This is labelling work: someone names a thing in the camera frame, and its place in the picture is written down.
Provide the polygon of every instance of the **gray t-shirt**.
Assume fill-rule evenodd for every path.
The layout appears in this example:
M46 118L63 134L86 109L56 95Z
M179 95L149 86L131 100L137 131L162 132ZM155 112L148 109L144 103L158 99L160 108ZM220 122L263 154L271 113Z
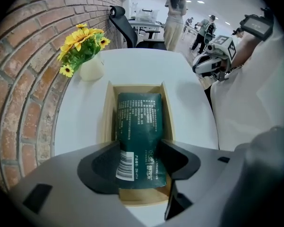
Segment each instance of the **gray t-shirt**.
M206 28L206 26L209 24L209 20L208 19L203 19L201 22L200 22L201 24L203 24L203 26L199 29L199 34L201 35L201 36L205 36L205 28Z
M165 7L169 7L169 6L171 6L171 1L167 0ZM182 11L179 5L176 7L176 9L173 9L173 10L178 11L178 12ZM184 24L183 16L181 14L171 14L170 12L168 12L168 18L166 22L178 22L178 23Z

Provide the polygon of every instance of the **barcode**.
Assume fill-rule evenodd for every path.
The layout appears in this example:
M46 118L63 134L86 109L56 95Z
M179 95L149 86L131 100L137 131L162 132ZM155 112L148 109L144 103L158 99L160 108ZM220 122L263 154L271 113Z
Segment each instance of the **barcode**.
M134 152L121 150L121 160L117 170L116 177L125 181L134 181L133 175Z

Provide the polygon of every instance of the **wooden box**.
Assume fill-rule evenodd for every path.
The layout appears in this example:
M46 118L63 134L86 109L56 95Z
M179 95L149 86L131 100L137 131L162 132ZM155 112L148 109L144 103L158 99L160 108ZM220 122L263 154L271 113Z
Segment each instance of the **wooden box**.
M164 139L175 140L174 125L170 103L164 83L161 85L117 85L108 83L106 99L103 109L101 142L116 139L116 115L119 93L160 93L163 105ZM120 199L126 206L146 206L162 203L169 198L171 187L170 177L167 175L167 185L155 189L120 189Z

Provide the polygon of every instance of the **flower bouquet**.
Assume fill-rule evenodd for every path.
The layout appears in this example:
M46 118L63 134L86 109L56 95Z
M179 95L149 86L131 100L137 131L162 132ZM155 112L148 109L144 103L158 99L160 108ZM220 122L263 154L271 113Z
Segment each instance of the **flower bouquet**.
M60 48L61 53L57 58L63 63L59 73L69 78L82 64L90 68L93 64L98 66L95 65L95 62L99 60L94 59L92 64L93 58L110 43L110 40L103 36L104 31L101 29L89 29L87 24L78 24L76 27L78 30L66 37L64 45Z

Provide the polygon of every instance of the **potted plant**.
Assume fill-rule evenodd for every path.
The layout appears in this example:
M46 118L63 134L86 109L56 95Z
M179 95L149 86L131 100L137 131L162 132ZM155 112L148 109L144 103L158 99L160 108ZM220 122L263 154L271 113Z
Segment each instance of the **potted plant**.
M103 76L103 61L100 51L110 43L104 37L104 31L87 28L87 24L78 24L77 31L66 37L57 60L62 61L59 73L71 78L80 69L84 81L95 80Z

